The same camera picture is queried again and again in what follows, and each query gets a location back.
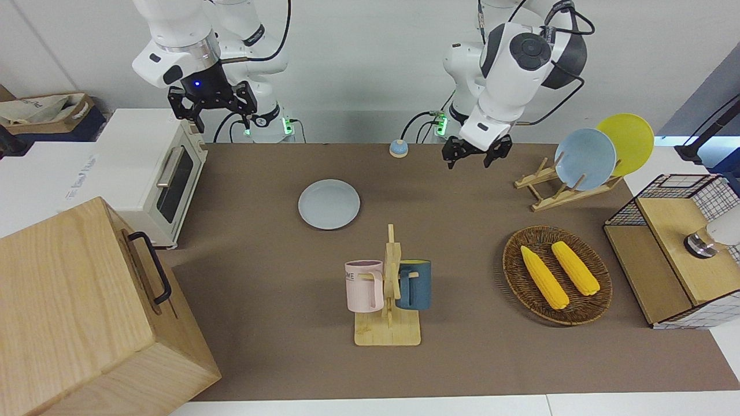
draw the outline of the oven handle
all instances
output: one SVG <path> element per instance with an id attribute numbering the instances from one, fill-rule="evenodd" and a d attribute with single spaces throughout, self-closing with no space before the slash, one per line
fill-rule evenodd
<path id="1" fill-rule="evenodd" d="M 180 164 L 180 160 L 183 158 L 184 154 L 184 146 L 172 149 L 169 153 L 169 157 L 167 157 L 167 162 L 164 164 L 162 174 L 157 180 L 157 188 L 169 188 L 172 185 L 172 179 L 175 177 L 175 172 L 177 172 L 178 165 Z"/>
<path id="2" fill-rule="evenodd" d="M 167 299 L 169 299 L 170 295 L 172 294 L 172 287 L 169 285 L 169 281 L 167 280 L 167 274 L 164 272 L 164 268 L 162 267 L 162 263 L 159 261 L 159 257 L 157 256 L 157 253 L 154 251 L 154 246 L 152 245 L 152 241 L 149 239 L 149 236 L 143 232 L 143 231 L 137 231 L 132 232 L 128 236 L 129 241 L 134 241 L 137 238 L 141 238 L 144 240 L 144 243 L 147 244 L 147 249 L 149 249 L 149 254 L 152 256 L 152 260 L 154 260 L 154 266 L 157 268 L 157 273 L 159 273 L 159 278 L 162 279 L 162 287 L 164 288 L 164 292 L 154 298 L 154 304 L 158 305 Z"/>

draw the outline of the pink mug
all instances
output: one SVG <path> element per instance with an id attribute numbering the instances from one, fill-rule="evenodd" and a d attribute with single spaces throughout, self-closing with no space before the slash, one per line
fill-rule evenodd
<path id="1" fill-rule="evenodd" d="M 355 260 L 344 263 L 347 285 L 347 309 L 353 312 L 375 312 L 383 308 L 383 262 Z"/>

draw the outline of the mug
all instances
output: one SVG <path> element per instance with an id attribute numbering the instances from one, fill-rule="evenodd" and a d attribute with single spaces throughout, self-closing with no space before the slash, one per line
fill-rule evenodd
<path id="1" fill-rule="evenodd" d="M 344 263 L 347 285 L 347 309 L 367 313 L 385 306 L 383 296 L 383 262 L 355 260 Z"/>
<path id="2" fill-rule="evenodd" d="M 401 260 L 398 270 L 401 299 L 396 306 L 401 309 L 421 311 L 431 306 L 431 262 L 429 260 Z"/>

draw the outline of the corn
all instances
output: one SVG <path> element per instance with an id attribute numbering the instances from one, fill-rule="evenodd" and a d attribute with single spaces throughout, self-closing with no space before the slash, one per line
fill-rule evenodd
<path id="1" fill-rule="evenodd" d="M 552 250 L 560 266 L 568 274 L 568 277 L 571 278 L 571 281 L 576 285 L 576 289 L 579 292 L 585 296 L 591 296 L 601 289 L 599 281 L 564 241 L 558 241 L 553 244 Z"/>
<path id="2" fill-rule="evenodd" d="M 552 309 L 563 309 L 571 300 L 565 290 L 562 289 L 555 276 L 545 265 L 545 262 L 532 250 L 522 246 L 522 257 L 524 264 L 527 266 L 529 275 L 537 285 L 537 289 L 545 296 L 545 300 L 550 304 Z"/>

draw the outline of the oven window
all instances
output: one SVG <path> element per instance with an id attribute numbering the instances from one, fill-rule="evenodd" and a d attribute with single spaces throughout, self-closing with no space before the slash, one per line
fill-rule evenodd
<path id="1" fill-rule="evenodd" d="M 175 169 L 175 176 L 172 178 L 172 184 L 168 188 L 163 188 L 157 201 L 157 209 L 161 212 L 164 219 L 172 224 L 175 219 L 175 213 L 180 206 L 180 200 L 185 192 L 187 180 L 192 172 L 192 159 L 187 151 L 183 152 L 178 167 Z"/>

